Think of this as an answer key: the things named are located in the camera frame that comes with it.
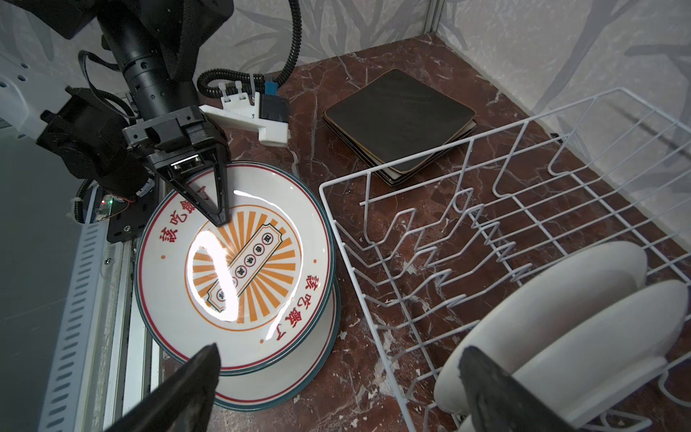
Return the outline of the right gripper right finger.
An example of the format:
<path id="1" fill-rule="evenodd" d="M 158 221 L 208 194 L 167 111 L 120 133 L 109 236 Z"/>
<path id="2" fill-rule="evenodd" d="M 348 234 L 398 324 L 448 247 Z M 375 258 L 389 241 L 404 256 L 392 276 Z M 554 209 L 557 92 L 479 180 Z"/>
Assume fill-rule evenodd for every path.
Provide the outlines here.
<path id="1" fill-rule="evenodd" d="M 572 430 L 478 347 L 464 350 L 458 370 L 475 431 Z"/>

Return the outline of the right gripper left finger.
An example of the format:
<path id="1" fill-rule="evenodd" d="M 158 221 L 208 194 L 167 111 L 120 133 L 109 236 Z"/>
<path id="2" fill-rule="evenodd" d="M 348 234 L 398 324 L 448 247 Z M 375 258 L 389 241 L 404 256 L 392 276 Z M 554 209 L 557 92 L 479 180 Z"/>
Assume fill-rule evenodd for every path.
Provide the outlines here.
<path id="1" fill-rule="evenodd" d="M 218 347 L 205 346 L 109 430 L 207 430 L 220 369 Z"/>

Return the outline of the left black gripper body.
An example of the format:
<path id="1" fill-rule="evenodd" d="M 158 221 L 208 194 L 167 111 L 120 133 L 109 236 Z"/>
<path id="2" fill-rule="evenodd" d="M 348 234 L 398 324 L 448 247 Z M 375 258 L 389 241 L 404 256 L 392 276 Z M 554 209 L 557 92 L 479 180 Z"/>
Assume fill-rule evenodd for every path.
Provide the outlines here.
<path id="1" fill-rule="evenodd" d="M 142 163 L 163 178 L 188 178 L 230 158 L 224 132 L 198 106 L 138 123 L 123 134 Z"/>

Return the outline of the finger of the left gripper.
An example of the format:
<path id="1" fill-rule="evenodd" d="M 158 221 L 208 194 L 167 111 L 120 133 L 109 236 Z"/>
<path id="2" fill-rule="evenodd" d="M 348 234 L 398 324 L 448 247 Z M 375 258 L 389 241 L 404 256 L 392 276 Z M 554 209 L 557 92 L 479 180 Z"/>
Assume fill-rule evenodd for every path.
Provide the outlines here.
<path id="1" fill-rule="evenodd" d="M 162 180 L 173 188 L 175 192 L 183 197 L 184 201 L 190 203 L 198 212 L 203 215 L 208 221 L 216 221 L 216 203 L 208 196 L 207 192 L 203 191 L 203 187 L 196 184 L 197 180 L 209 177 L 214 180 L 214 174 L 211 169 L 201 171 L 189 178 L 182 178 L 181 176 L 169 177 L 164 174 L 157 174 L 157 178 Z"/>
<path id="2" fill-rule="evenodd" d="M 210 203 L 210 220 L 216 227 L 221 227 L 229 222 L 227 180 L 229 153 L 225 148 L 211 148 L 207 156 L 212 164 L 215 191 L 215 199 Z"/>

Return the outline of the white round plate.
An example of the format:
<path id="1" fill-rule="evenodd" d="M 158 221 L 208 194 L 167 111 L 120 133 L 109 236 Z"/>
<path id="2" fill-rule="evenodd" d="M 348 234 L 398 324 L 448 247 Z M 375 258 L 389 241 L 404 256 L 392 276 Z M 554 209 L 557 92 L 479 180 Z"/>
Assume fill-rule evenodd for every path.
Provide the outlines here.
<path id="1" fill-rule="evenodd" d="M 646 287 L 579 324 L 510 375 L 572 430 L 581 428 L 665 369 L 688 297 L 677 280 Z"/>
<path id="2" fill-rule="evenodd" d="M 295 351 L 265 369 L 238 376 L 223 376 L 214 404 L 223 409 L 252 412 L 268 410 L 296 396 L 320 372 L 336 342 L 341 318 L 341 293 L 337 283 L 326 311 L 311 334 Z"/>
<path id="3" fill-rule="evenodd" d="M 459 363 L 477 347 L 514 373 L 583 321 L 642 288 L 648 259 L 628 241 L 598 245 L 563 259 L 516 290 L 485 316 L 456 347 L 437 378 L 437 407 L 469 413 Z"/>
<path id="4" fill-rule="evenodd" d="M 327 309 L 333 234 L 317 197 L 259 162 L 227 168 L 228 221 L 210 222 L 172 192 L 138 250 L 135 298 L 153 340 L 180 362 L 216 345 L 221 373 L 249 374 L 306 340 Z"/>

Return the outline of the floral square plate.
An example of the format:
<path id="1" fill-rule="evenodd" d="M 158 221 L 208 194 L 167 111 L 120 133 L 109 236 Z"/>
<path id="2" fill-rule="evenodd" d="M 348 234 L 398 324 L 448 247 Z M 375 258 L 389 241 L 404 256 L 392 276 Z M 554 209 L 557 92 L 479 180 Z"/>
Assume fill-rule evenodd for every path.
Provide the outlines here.
<path id="1" fill-rule="evenodd" d="M 374 174 L 381 178 L 387 185 L 398 186 L 410 180 L 410 178 L 413 178 L 413 176 L 426 167 L 431 160 L 432 155 L 419 158 L 416 160 L 417 165 L 405 172 L 397 171 L 394 167 L 385 167 L 376 170 Z"/>
<path id="2" fill-rule="evenodd" d="M 323 121 L 329 127 L 329 129 L 331 129 L 331 131 L 333 131 L 338 136 L 338 138 L 340 138 L 340 140 L 342 140 L 343 142 L 345 142 L 345 144 L 347 144 L 347 147 L 349 147 L 349 149 L 354 151 L 354 154 L 356 154 L 359 158 L 361 158 L 361 160 L 363 160 L 365 162 L 365 164 L 368 167 L 379 167 L 379 166 L 384 164 L 383 161 L 379 160 L 375 156 L 372 156 L 368 151 L 363 149 L 363 147 L 360 144 L 352 141 L 343 131 L 340 131 L 340 129 L 333 122 L 331 122 L 330 120 L 328 120 L 326 118 L 324 118 Z M 467 137 L 473 135 L 473 133 L 475 133 L 476 129 L 477 129 L 477 122 L 471 121 L 462 130 L 460 130 L 456 136 L 454 136 L 452 138 L 452 141 L 462 140 L 464 138 L 467 138 Z M 443 156 L 444 153 L 446 153 L 446 152 L 448 152 L 448 149 L 437 151 L 436 153 L 431 154 L 432 160 L 426 166 L 428 166 L 433 161 L 435 161 L 436 159 Z M 417 165 L 417 163 L 416 163 L 417 159 L 419 159 L 419 158 L 416 158 L 416 159 L 413 159 L 413 160 L 410 160 L 410 161 L 407 161 L 404 163 L 400 163 L 400 164 L 397 164 L 397 165 L 394 165 L 391 167 L 394 167 L 397 171 L 405 172 L 405 171 L 412 169 L 412 167 L 414 167 L 415 165 Z"/>

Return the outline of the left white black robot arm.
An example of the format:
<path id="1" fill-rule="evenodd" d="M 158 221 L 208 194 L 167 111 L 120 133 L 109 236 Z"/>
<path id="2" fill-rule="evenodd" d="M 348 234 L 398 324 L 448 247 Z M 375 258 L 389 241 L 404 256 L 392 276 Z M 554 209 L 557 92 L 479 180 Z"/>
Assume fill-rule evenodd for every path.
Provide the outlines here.
<path id="1" fill-rule="evenodd" d="M 208 221 L 229 220 L 223 130 L 203 113 L 193 75 L 202 44 L 234 11 L 230 1 L 23 1 L 65 38 L 91 21 L 133 104 L 95 86 L 73 88 L 9 54 L 1 57 L 1 117 L 60 156 L 69 172 L 133 200 L 158 177 Z"/>

